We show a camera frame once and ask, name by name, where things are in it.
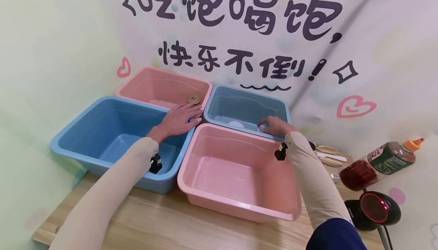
wooden table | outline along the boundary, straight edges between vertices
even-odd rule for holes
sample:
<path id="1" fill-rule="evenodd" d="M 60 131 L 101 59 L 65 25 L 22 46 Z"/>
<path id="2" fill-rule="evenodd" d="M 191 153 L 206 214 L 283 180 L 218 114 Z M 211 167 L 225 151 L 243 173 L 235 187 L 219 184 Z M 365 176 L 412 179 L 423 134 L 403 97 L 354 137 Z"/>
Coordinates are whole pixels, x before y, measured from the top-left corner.
<path id="1" fill-rule="evenodd" d="M 339 172 L 329 166 L 326 169 Z M 70 211 L 97 180 L 87 173 L 32 239 L 50 245 Z M 343 184 L 336 186 L 344 200 L 360 196 Z M 272 219 L 260 224 L 194 206 L 178 187 L 167 195 L 134 188 L 113 216 L 102 249 L 301 250 L 312 232 L 304 204 L 297 221 Z M 377 231 L 359 233 L 368 250 L 384 250 Z"/>

forearm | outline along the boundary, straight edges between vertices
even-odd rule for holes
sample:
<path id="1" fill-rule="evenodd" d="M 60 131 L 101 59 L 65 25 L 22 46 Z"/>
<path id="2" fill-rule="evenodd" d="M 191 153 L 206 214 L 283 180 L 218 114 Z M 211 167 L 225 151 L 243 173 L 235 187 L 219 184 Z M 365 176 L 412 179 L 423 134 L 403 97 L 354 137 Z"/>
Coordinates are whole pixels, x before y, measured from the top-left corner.
<path id="1" fill-rule="evenodd" d="M 110 219 L 157 152 L 158 143 L 152 138 L 135 142 L 73 208 L 50 250 L 100 249 Z"/>
<path id="2" fill-rule="evenodd" d="M 314 154 L 308 140 L 299 132 L 286 135 L 287 157 L 294 166 L 307 213 L 314 229 L 331 218 L 351 222 L 335 184 L 321 161 Z"/>

blue plastic basin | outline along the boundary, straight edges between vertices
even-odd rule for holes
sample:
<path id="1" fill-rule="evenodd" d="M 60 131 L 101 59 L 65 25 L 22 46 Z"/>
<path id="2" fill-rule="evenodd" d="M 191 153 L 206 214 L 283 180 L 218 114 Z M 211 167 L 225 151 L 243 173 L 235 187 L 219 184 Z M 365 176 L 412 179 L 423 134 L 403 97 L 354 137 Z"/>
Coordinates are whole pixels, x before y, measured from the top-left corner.
<path id="1" fill-rule="evenodd" d="M 53 152 L 73 158 L 90 172 L 101 176 L 135 141 L 158 125 L 167 111 L 126 98 L 104 97 L 61 130 L 50 147 Z M 162 169 L 157 174 L 145 173 L 136 187 L 161 194 L 170 192 L 193 131 L 169 137 L 160 144 Z"/>
<path id="2" fill-rule="evenodd" d="M 282 100 L 225 85 L 214 86 L 204 111 L 204 118 L 208 123 L 274 140 L 284 140 L 280 135 L 256 131 L 257 122 L 269 115 L 290 123 L 289 110 Z"/>

orange bottle cap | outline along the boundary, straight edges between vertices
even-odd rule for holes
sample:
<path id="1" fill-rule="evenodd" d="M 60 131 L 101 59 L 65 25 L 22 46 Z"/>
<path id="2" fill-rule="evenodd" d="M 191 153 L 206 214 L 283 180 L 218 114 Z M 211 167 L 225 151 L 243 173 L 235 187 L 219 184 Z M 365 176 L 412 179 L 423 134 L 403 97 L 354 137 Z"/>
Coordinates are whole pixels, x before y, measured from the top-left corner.
<path id="1" fill-rule="evenodd" d="M 421 148 L 421 143 L 423 143 L 424 138 L 418 140 L 408 140 L 403 143 L 403 146 L 411 151 L 416 151 Z"/>

dark blue clothing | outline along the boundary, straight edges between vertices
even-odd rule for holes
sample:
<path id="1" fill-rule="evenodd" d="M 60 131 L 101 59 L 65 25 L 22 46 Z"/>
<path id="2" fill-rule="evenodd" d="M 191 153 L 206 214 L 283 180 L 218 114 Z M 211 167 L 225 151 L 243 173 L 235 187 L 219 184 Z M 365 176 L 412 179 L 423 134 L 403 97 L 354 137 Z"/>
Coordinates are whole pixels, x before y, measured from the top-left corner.
<path id="1" fill-rule="evenodd" d="M 342 218 L 332 218 L 313 232 L 306 250 L 367 250 L 354 226 Z"/>

